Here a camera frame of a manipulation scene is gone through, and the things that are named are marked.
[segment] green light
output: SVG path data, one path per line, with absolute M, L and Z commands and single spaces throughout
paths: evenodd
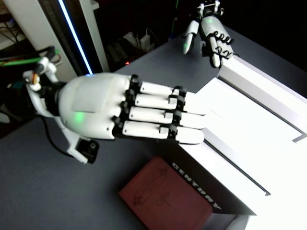
M 74 119 L 75 119 L 76 123 L 81 123 L 84 120 L 84 113 L 83 112 L 76 112 Z

